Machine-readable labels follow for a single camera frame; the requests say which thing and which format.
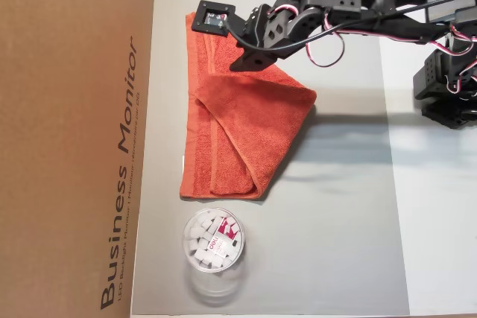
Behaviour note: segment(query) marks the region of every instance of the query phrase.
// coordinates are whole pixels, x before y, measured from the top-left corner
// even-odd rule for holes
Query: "white cube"
[[[214,259],[214,256],[215,256],[215,253],[213,253],[212,251],[206,251],[205,255],[202,258],[202,262],[204,264],[210,264],[212,260]]]
[[[236,222],[237,222],[236,219],[234,219],[233,217],[228,217],[227,218],[227,223],[231,226]]]
[[[197,240],[192,239],[189,241],[189,251],[195,251],[198,248]]]
[[[205,220],[203,223],[202,223],[202,227],[204,228],[204,230],[207,230],[210,226],[212,225],[212,220]]]
[[[206,230],[201,227],[191,227],[190,236],[191,238],[201,238]]]
[[[232,264],[232,260],[228,257],[224,258],[224,262],[222,262],[222,266],[229,267]]]
[[[222,267],[223,262],[224,262],[224,259],[221,256],[215,255],[214,258],[212,259],[212,268]]]
[[[206,213],[206,212],[200,214],[200,215],[198,216],[198,218],[197,218],[197,222],[198,222],[200,225],[202,225],[202,223],[203,223],[205,220],[207,220],[207,213]]]
[[[197,251],[195,252],[194,254],[194,257],[199,260],[199,261],[202,261],[203,258],[205,257],[206,255],[206,251],[203,250],[203,249],[197,249]]]
[[[199,240],[199,244],[198,246],[201,248],[201,249],[207,249],[207,245],[209,244],[209,242],[205,239],[205,238],[201,238]]]
[[[206,240],[210,241],[212,240],[212,234],[208,231],[205,231],[203,234],[202,234],[202,237],[205,238]]]
[[[236,248],[232,244],[226,245],[224,251],[227,255],[232,255],[233,253],[237,252]]]
[[[240,231],[239,225],[237,223],[234,223],[230,228],[234,234]]]
[[[207,213],[207,220],[214,220],[215,217],[217,216],[217,211],[216,210],[213,210],[209,213]]]
[[[207,230],[207,232],[209,232],[209,233],[211,233],[212,235],[214,235],[215,232],[217,231],[219,225],[220,225],[220,223],[214,222],[214,223],[209,227],[209,229]]]
[[[239,253],[238,253],[237,251],[235,251],[235,250],[230,251],[229,258],[233,261],[233,260],[236,259],[236,257],[237,257],[238,254],[239,254]]]

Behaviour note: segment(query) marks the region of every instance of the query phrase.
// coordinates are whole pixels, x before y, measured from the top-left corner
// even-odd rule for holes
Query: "orange towel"
[[[189,114],[182,197],[256,199],[265,191],[316,99],[275,65],[235,73],[243,50],[228,36],[191,30]]]

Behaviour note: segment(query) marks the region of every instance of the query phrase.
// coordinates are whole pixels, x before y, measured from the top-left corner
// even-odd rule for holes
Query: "brown cardboard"
[[[153,2],[0,0],[0,317],[130,314]]]

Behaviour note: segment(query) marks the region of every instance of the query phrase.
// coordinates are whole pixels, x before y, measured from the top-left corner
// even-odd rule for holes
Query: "white background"
[[[412,77],[431,46],[380,45],[411,315],[475,313],[477,132],[414,108]]]

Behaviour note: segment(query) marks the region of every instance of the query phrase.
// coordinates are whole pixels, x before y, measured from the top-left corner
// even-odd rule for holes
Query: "robotic arm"
[[[404,5],[414,6],[397,10]],[[420,9],[426,22],[406,16]],[[244,53],[231,71],[261,71],[304,47],[314,62],[307,44],[329,34],[433,44],[437,50],[414,76],[415,98],[433,100],[423,115],[452,129],[477,121],[477,0],[276,0],[255,7],[247,20],[231,4],[201,1],[192,30],[236,38]],[[443,36],[446,46],[436,42]]]

